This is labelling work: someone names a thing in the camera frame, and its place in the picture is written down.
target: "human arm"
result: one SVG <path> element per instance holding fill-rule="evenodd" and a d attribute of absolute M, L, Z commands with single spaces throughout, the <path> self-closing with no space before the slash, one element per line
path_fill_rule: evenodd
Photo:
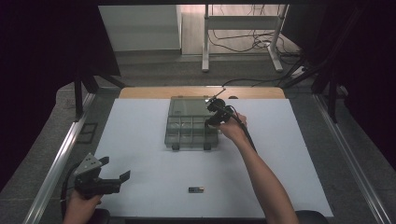
<path fill-rule="evenodd" d="M 103 195 L 95 195 L 89 200 L 85 199 L 76 190 L 73 190 L 64 216 L 64 224 L 86 224 L 95 207 L 100 203 Z"/>
<path fill-rule="evenodd" d="M 244 124 L 247 118 L 237 114 Z M 241 153 L 256 197 L 267 223 L 298 223 L 290 198 L 275 174 L 253 149 L 235 119 L 222 123 L 219 129 L 230 138 Z"/>

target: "wooden surface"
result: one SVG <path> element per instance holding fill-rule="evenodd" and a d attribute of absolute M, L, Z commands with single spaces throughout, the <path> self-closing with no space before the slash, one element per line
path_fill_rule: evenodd
<path fill-rule="evenodd" d="M 128 87 L 122 89 L 121 99 L 170 99 L 172 96 L 208 96 L 222 90 L 222 87 Z M 227 87 L 219 98 L 236 96 L 240 99 L 285 99 L 282 89 L 277 87 Z"/>

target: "white cabinet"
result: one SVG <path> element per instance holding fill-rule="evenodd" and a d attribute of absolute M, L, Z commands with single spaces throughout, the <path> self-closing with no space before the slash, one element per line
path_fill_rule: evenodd
<path fill-rule="evenodd" d="M 100 6 L 114 51 L 181 48 L 180 6 Z"/>

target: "black cable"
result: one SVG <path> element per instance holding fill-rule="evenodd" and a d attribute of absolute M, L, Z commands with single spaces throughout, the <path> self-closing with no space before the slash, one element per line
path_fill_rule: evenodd
<path fill-rule="evenodd" d="M 238 113 L 236 112 L 235 107 L 233 107 L 233 106 L 230 105 L 230 108 L 233 110 L 233 112 L 235 112 L 236 116 L 239 118 Z"/>
<path fill-rule="evenodd" d="M 300 67 L 304 63 L 304 61 L 305 61 L 305 56 L 302 55 L 302 57 L 291 67 L 291 69 L 289 69 L 288 73 L 279 80 L 276 86 L 279 87 L 280 83 L 284 79 L 291 77 L 292 73 L 295 72 L 298 69 L 298 67 Z"/>
<path fill-rule="evenodd" d="M 247 15 L 250 15 L 250 13 L 253 11 L 253 8 L 254 8 L 254 5 L 251 5 L 250 11 L 249 11 L 249 13 L 248 13 Z"/>
<path fill-rule="evenodd" d="M 61 209 L 62 209 L 62 218 L 64 218 L 64 215 L 66 213 L 66 208 L 67 208 L 67 203 L 66 203 L 66 194 L 67 194 L 67 184 L 69 182 L 70 175 L 73 173 L 75 169 L 79 167 L 79 165 L 82 163 L 82 161 L 74 164 L 72 168 L 67 172 L 66 177 L 64 179 L 64 183 L 62 184 L 62 191 L 61 191 Z"/>
<path fill-rule="evenodd" d="M 256 81 L 256 82 L 259 82 L 259 83 L 279 81 L 279 80 L 283 79 L 285 76 L 277 77 L 277 78 L 273 78 L 273 79 L 266 79 L 266 80 L 265 79 L 254 79 L 254 78 L 235 78 L 235 79 L 231 79 L 231 80 L 226 81 L 224 84 L 221 85 L 221 87 L 225 87 L 227 84 L 229 84 L 231 82 L 235 82 L 235 81 Z"/>
<path fill-rule="evenodd" d="M 285 63 L 285 64 L 295 64 L 295 62 L 289 63 L 289 62 L 285 61 L 284 57 L 290 57 L 290 56 L 279 55 L 279 60 L 280 60 L 282 63 Z"/>
<path fill-rule="evenodd" d="M 223 14 L 223 16 L 224 16 L 224 11 L 222 10 L 222 5 L 220 5 L 220 10 L 221 10 L 221 13 Z"/>
<path fill-rule="evenodd" d="M 222 48 L 225 48 L 225 49 L 229 49 L 229 50 L 231 50 L 231 51 L 234 51 L 234 52 L 239 52 L 239 53 L 241 53 L 241 52 L 247 52 L 247 51 L 249 51 L 249 50 L 251 50 L 251 49 L 254 49 L 254 48 L 255 48 L 255 44 L 253 44 L 253 47 L 251 47 L 250 49 L 242 49 L 242 50 L 238 50 L 238 49 L 230 49 L 230 48 L 228 48 L 227 46 L 224 46 L 224 45 L 219 45 L 219 44 L 215 44 L 215 43 L 213 43 L 213 41 L 210 39 L 210 35 L 209 35 L 209 34 L 207 34 L 207 37 L 208 37 L 208 39 L 209 39 L 210 43 L 212 43 L 212 45 L 214 45 L 214 46 L 217 46 L 217 47 L 222 47 Z"/>
<path fill-rule="evenodd" d="M 251 139 L 251 136 L 250 136 L 250 134 L 249 134 L 249 132 L 248 132 L 247 126 L 244 124 L 244 122 L 242 122 L 242 120 L 241 120 L 240 118 L 238 118 L 238 117 L 235 115 L 236 113 L 235 113 L 235 114 L 234 114 L 234 113 L 230 113 L 229 111 L 227 111 L 227 110 L 225 110 L 224 108 L 219 107 L 218 105 L 215 105 L 215 104 L 213 104 L 213 106 L 214 106 L 215 108 L 221 110 L 221 112 L 230 115 L 233 119 L 236 120 L 236 122 L 238 122 L 239 127 L 241 127 L 242 131 L 244 131 L 245 136 L 247 137 L 247 140 L 249 141 L 251 147 L 253 148 L 253 150 L 254 150 L 255 152 L 257 152 L 256 147 L 255 147 L 254 144 L 253 144 L 253 140 Z"/>
<path fill-rule="evenodd" d="M 262 5 L 262 10 L 260 11 L 260 15 L 262 15 L 262 13 L 264 12 L 264 8 L 265 8 L 265 5 Z"/>
<path fill-rule="evenodd" d="M 262 33 L 259 35 L 232 35 L 232 36 L 225 36 L 225 37 L 218 37 L 216 36 L 215 30 L 213 31 L 213 35 L 215 36 L 216 39 L 222 40 L 222 39 L 234 39 L 234 38 L 242 38 L 242 37 L 261 37 L 261 36 L 265 36 L 265 35 L 272 35 L 273 33 Z"/>

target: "transparent plastic box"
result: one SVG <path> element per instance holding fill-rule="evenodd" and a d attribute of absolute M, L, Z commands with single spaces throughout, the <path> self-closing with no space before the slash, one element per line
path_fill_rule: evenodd
<path fill-rule="evenodd" d="M 218 144 L 218 130 L 206 127 L 205 121 L 213 116 L 205 103 L 206 98 L 172 97 L 166 123 L 165 144 L 173 150 L 211 150 Z"/>

